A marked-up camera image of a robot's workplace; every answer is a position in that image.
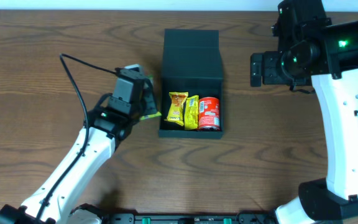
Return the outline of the green yellow snack bar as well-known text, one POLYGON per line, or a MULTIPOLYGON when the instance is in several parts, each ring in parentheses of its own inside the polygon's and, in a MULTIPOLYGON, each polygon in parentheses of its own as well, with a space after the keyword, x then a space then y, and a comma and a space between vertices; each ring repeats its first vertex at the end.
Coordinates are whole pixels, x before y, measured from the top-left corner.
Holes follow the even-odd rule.
POLYGON ((154 81, 153 76, 147 76, 144 85, 144 92, 142 100, 145 102, 144 113, 140 117, 140 120, 156 118, 161 116, 161 112, 158 110, 157 100, 154 94, 154 81))

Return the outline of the orange yellow snack packet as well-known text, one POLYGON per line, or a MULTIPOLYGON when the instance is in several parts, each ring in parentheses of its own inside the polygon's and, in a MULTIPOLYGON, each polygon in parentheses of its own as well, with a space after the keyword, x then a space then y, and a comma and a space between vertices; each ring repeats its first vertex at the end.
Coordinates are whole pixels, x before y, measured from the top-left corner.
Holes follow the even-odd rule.
POLYGON ((184 126, 183 110, 186 99, 188 98, 188 92, 172 91, 169 93, 169 96, 171 105, 165 121, 184 126))

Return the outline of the yellow snack bar wrapper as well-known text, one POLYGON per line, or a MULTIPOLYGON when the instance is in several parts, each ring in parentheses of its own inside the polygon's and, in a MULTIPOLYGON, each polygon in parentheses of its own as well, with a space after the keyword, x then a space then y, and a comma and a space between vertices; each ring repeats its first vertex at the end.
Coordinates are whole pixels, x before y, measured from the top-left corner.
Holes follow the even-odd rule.
POLYGON ((199 96, 194 95, 186 99, 185 130, 198 129, 199 96))

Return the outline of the black gift box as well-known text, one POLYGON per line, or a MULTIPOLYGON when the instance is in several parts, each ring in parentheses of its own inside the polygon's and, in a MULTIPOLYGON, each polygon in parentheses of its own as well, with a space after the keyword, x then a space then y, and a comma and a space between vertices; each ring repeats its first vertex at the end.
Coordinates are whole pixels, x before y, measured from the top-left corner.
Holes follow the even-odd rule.
POLYGON ((161 83, 161 138, 221 139, 224 134, 224 69, 217 30, 165 29, 161 83), (219 99, 219 131, 186 131, 167 122, 171 105, 169 93, 187 92, 190 96, 219 99))

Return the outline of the red soda can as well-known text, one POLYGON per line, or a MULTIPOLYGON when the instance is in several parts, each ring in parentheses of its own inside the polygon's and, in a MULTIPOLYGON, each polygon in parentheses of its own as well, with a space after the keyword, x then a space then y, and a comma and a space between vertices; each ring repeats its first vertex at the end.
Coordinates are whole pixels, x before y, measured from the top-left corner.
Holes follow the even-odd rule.
POLYGON ((199 130, 219 131, 220 126, 220 104, 215 97, 204 97, 199 103, 199 130))

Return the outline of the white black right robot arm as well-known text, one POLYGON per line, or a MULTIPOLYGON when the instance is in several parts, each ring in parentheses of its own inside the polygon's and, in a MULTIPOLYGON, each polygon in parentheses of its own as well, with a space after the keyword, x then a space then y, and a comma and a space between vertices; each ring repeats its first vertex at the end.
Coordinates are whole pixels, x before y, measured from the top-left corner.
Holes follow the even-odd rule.
POLYGON ((279 19, 276 52, 251 56, 252 86, 311 85, 321 108, 328 173, 300 184, 298 196, 275 210, 277 223, 340 222, 358 216, 358 21, 279 19))

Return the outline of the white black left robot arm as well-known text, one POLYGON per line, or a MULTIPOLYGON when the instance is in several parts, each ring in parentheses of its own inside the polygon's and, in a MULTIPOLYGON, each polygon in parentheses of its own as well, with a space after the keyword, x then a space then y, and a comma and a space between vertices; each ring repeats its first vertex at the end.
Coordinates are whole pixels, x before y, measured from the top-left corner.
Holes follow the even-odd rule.
POLYGON ((107 223, 108 215, 91 205, 75 204, 96 171, 144 116, 156 113, 150 80, 118 80, 85 115, 84 126, 51 176, 19 208, 5 205, 0 224, 107 223))

